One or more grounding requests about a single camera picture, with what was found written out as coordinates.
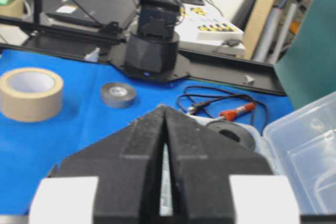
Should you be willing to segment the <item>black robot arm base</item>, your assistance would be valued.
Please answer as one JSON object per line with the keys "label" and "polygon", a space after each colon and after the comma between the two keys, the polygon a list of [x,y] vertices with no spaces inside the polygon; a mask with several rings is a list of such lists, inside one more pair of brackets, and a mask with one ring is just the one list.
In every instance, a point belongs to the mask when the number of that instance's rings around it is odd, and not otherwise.
{"label": "black robot arm base", "polygon": [[179,0],[140,0],[138,22],[127,42],[113,46],[109,62],[126,76],[151,82],[170,82],[190,75],[190,61],[179,54],[175,32]]}

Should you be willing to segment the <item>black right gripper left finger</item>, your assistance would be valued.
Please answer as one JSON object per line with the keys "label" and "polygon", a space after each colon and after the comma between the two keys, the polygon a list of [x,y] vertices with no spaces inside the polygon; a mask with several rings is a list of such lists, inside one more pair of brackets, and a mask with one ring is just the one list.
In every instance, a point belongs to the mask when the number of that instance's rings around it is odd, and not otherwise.
{"label": "black right gripper left finger", "polygon": [[29,223],[140,223],[158,211],[160,106],[68,156],[35,193]]}

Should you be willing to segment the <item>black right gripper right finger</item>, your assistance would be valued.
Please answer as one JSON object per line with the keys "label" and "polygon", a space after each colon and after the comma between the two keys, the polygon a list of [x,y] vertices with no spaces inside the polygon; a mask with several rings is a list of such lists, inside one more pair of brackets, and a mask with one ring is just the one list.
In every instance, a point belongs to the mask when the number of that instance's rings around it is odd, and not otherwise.
{"label": "black right gripper right finger", "polygon": [[165,122],[188,223],[299,223],[289,180],[274,175],[262,155],[169,107]]}

